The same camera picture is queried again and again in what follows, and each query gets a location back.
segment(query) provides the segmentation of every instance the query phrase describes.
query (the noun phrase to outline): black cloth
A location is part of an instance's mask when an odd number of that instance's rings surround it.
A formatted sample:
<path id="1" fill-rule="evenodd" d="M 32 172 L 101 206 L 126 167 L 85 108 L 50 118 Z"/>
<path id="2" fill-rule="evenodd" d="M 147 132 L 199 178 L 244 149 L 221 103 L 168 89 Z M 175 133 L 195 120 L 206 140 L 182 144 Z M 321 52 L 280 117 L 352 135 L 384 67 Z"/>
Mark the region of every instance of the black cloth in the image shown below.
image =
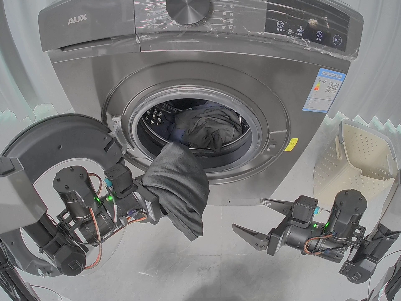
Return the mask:
<path id="1" fill-rule="evenodd" d="M 203 235 L 202 214 L 209 182 L 188 147 L 174 142 L 164 146 L 142 183 L 157 196 L 168 218 L 190 241 Z"/>
<path id="2" fill-rule="evenodd" d="M 192 148 L 220 151 L 223 144 L 242 135 L 237 114 L 223 106 L 186 110 L 175 116 L 175 128 L 185 129 L 182 143 Z"/>

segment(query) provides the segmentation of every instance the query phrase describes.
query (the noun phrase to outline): plastic wrap film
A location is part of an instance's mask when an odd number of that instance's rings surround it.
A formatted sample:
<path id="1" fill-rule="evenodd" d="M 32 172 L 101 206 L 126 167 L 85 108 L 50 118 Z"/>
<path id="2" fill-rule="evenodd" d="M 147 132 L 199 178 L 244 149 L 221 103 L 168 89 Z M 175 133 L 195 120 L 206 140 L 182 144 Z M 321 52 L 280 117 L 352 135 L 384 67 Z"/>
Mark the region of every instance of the plastic wrap film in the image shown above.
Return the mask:
<path id="1" fill-rule="evenodd" d="M 140 42 L 148 43 L 153 39 L 171 43 L 202 42 L 206 37 L 213 37 L 219 41 L 228 38 L 276 45 L 294 43 L 303 49 L 348 60 L 358 54 L 363 18 L 337 0 L 210 2 L 208 15 L 187 25 L 169 16 L 166 0 L 134 0 L 136 34 Z M 213 45 L 213 39 L 204 42 Z"/>

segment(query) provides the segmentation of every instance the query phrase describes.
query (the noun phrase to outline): play pause button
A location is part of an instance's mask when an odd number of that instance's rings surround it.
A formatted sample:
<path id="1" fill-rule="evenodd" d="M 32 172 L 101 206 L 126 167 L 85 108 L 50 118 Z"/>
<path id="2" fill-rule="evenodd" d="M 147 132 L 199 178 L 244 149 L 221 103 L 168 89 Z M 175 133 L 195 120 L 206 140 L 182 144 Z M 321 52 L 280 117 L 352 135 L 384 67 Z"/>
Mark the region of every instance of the play pause button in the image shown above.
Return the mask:
<path id="1" fill-rule="evenodd" d="M 342 38 L 337 34 L 333 37 L 333 43 L 339 46 L 343 42 Z"/>

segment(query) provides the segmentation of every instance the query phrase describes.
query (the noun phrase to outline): energy label sticker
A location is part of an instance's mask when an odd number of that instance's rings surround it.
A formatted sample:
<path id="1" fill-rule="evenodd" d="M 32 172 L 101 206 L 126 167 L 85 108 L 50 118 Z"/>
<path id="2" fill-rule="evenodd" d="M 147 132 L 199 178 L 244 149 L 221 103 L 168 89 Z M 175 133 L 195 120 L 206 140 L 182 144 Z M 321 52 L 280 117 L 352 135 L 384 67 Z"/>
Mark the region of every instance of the energy label sticker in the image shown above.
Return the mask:
<path id="1" fill-rule="evenodd" d="M 345 73 L 320 68 L 302 110 L 327 113 L 345 79 Z"/>

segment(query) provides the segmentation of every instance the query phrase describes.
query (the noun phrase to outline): aux logo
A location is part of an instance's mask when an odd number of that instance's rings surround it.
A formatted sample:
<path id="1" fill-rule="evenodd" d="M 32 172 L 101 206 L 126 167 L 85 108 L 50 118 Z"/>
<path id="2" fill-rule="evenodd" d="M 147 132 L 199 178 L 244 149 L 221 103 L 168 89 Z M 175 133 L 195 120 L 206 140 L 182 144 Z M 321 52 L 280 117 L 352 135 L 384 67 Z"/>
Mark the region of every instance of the aux logo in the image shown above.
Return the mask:
<path id="1" fill-rule="evenodd" d="M 69 25 L 70 23 L 78 23 L 78 22 L 80 22 L 82 20 L 88 20 L 86 18 L 86 15 L 87 15 L 87 13 L 81 14 L 80 16 L 78 16 L 78 18 L 77 17 L 70 18 L 70 20 L 68 20 L 68 24 L 67 25 Z"/>

